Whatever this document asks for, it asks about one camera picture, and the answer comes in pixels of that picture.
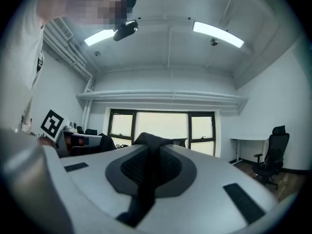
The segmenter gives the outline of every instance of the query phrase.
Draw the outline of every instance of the white shirt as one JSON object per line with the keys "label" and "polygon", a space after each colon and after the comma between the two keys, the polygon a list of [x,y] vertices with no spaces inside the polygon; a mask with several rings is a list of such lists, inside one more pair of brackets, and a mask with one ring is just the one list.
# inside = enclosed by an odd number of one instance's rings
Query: white shirt
{"label": "white shirt", "polygon": [[43,27],[37,23],[37,1],[25,0],[0,42],[0,125],[17,128],[38,80]]}

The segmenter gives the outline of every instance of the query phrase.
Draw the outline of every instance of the fluorescent light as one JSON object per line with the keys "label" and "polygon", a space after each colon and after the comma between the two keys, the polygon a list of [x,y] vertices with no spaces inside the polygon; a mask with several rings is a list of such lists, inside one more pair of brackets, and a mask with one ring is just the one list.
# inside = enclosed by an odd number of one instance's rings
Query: fluorescent light
{"label": "fluorescent light", "polygon": [[95,44],[99,41],[108,39],[109,37],[113,37],[114,36],[114,31],[112,29],[110,30],[102,30],[96,34],[94,34],[93,36],[90,36],[89,38],[87,38],[86,40],[84,40],[86,42],[86,44],[88,46],[91,46],[92,44]]}
{"label": "fluorescent light", "polygon": [[206,34],[209,36],[213,36],[213,37],[216,37],[218,39],[222,39],[224,41],[227,41],[227,42],[235,45],[238,48],[240,48],[244,43],[244,41],[242,41],[241,39],[237,38],[236,36],[231,35],[230,33],[226,32],[222,29],[219,29],[219,28],[216,28],[216,27],[213,27],[211,25],[208,25],[208,24],[205,24],[202,22],[198,22],[198,21],[196,21],[194,23],[193,31],[203,33],[203,34]]}

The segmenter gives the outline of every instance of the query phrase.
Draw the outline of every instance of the white ceiling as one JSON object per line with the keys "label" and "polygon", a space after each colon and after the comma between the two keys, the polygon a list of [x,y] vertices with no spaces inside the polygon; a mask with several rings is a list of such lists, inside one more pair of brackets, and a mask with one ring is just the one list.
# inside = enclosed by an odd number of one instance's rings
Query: white ceiling
{"label": "white ceiling", "polygon": [[[276,4],[269,5],[265,0],[137,0],[129,19],[138,21],[139,30],[119,42],[107,39],[90,47],[84,39],[102,30],[101,26],[82,27],[65,21],[101,72],[207,69],[233,76],[239,87],[257,75],[258,71],[252,71],[248,78],[243,77],[268,45],[279,42],[274,39],[282,27],[279,11]],[[237,48],[220,40],[213,47],[210,36],[192,31],[195,20],[228,30],[245,43]],[[280,36],[283,47],[288,48],[296,35]],[[284,51],[271,51],[267,55],[270,61],[258,63],[261,68],[255,68],[262,72]]]}

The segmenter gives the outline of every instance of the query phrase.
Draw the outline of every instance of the wooden floor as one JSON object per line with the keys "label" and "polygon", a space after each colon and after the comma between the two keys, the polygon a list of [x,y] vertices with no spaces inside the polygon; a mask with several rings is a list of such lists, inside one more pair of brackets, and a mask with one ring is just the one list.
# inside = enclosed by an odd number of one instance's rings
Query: wooden floor
{"label": "wooden floor", "polygon": [[[235,166],[247,175],[255,177],[255,173],[252,170],[252,164],[242,161]],[[277,197],[278,201],[282,201],[288,195],[300,190],[306,179],[306,175],[280,172],[278,175],[274,175],[273,179],[274,182],[278,184],[278,190],[275,190],[274,185],[266,185],[266,187]]]}

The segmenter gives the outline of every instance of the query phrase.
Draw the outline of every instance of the window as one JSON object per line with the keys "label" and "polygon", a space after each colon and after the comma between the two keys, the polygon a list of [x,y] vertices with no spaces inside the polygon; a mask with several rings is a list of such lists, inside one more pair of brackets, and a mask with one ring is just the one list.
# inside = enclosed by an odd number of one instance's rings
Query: window
{"label": "window", "polygon": [[127,110],[111,111],[108,136],[112,137],[115,145],[132,145],[136,114],[134,111]]}
{"label": "window", "polygon": [[132,145],[141,133],[183,139],[193,151],[215,155],[215,115],[211,112],[111,110],[108,136],[115,145]]}
{"label": "window", "polygon": [[214,113],[189,113],[189,149],[215,155],[215,115]]}

